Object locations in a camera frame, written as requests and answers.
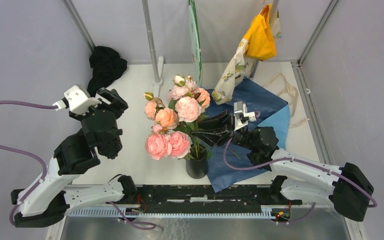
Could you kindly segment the dark blue wrapping paper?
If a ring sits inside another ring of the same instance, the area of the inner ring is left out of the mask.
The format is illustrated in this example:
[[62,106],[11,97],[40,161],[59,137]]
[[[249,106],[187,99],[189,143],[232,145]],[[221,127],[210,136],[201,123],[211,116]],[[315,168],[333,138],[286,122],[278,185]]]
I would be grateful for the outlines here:
[[[289,103],[281,97],[271,93],[259,84],[245,78],[234,89],[232,100],[217,105],[214,100],[211,100],[210,107],[207,108],[206,114],[210,117],[220,114],[224,110],[233,112],[234,102],[244,102],[247,110],[258,111],[260,116],[256,121],[248,124],[248,129],[253,130],[258,127],[262,121],[285,107]],[[208,179],[212,185],[213,190],[217,193],[231,185],[250,179],[266,172],[265,169],[252,169],[252,170],[235,170],[228,167],[223,158],[225,145],[215,146],[211,150],[211,157],[208,160]]]

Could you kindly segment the orange rose stem pair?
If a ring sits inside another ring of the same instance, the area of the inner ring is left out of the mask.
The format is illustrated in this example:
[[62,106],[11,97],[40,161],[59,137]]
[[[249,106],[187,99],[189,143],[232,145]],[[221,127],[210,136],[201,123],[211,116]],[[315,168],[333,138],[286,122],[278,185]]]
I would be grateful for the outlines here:
[[152,127],[154,133],[165,134],[178,127],[179,117],[173,109],[166,107],[163,101],[151,92],[145,92],[144,98],[147,100],[144,114],[149,120],[154,121]]

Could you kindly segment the pink peony pair stem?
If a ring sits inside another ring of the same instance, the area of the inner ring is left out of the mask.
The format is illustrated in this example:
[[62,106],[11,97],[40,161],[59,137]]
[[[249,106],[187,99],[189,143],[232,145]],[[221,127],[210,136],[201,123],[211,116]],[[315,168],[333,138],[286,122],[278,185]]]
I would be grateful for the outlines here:
[[155,124],[146,138],[145,150],[154,160],[166,157],[198,161],[207,157],[204,146],[182,131],[169,131],[160,124]]

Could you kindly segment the pink flower bouquet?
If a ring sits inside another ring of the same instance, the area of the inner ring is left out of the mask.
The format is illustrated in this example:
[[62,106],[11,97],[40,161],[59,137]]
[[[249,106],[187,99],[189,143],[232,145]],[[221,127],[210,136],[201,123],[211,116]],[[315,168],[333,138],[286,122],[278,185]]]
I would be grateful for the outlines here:
[[239,154],[237,154],[231,147],[227,147],[227,150],[231,155],[235,156],[238,160],[241,160],[241,156]]

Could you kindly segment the orange rose stem with bud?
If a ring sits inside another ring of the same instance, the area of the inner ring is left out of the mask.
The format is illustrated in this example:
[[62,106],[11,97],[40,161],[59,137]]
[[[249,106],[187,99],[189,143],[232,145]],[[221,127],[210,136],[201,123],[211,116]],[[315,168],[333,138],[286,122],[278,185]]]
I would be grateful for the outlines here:
[[198,87],[194,90],[194,98],[197,100],[201,107],[201,113],[204,113],[210,106],[211,96],[207,90],[202,87]]

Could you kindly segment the light blue wrapping paper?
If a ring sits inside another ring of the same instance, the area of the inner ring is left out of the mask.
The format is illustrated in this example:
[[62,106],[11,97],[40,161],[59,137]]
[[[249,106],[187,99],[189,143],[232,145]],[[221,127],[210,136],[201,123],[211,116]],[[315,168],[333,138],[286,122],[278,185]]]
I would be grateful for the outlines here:
[[286,148],[286,140],[290,124],[290,108],[287,104],[282,109],[272,114],[267,119],[259,123],[258,127],[273,127],[275,135],[278,139],[278,146],[282,149]]

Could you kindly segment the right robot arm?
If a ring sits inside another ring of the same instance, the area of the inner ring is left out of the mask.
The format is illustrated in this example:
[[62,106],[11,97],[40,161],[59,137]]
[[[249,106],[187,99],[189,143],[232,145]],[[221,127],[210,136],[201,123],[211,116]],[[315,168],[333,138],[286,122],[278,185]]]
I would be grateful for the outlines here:
[[278,146],[278,138],[271,126],[248,129],[249,121],[256,120],[254,112],[228,110],[198,122],[198,129],[191,135],[210,147],[230,144],[248,149],[251,166],[238,167],[227,162],[226,166],[237,171],[265,169],[278,173],[269,189],[269,199],[275,204],[286,200],[300,200],[313,206],[322,204],[333,207],[337,213],[356,222],[362,222],[369,208],[376,208],[374,187],[352,163],[344,166],[324,164],[300,158]]

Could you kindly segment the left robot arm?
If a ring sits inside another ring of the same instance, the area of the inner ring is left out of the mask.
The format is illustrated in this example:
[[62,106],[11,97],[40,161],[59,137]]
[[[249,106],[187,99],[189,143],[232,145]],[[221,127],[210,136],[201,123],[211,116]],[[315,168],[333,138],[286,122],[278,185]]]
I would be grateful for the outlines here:
[[100,156],[114,159],[121,151],[123,131],[117,119],[128,104],[118,92],[101,88],[97,97],[91,97],[74,85],[53,107],[69,109],[69,116],[81,123],[81,129],[60,143],[34,183],[11,192],[12,220],[17,228],[46,228],[81,208],[109,202],[131,204],[138,195],[132,177],[123,174],[106,184],[69,189],[73,180],[101,163]]

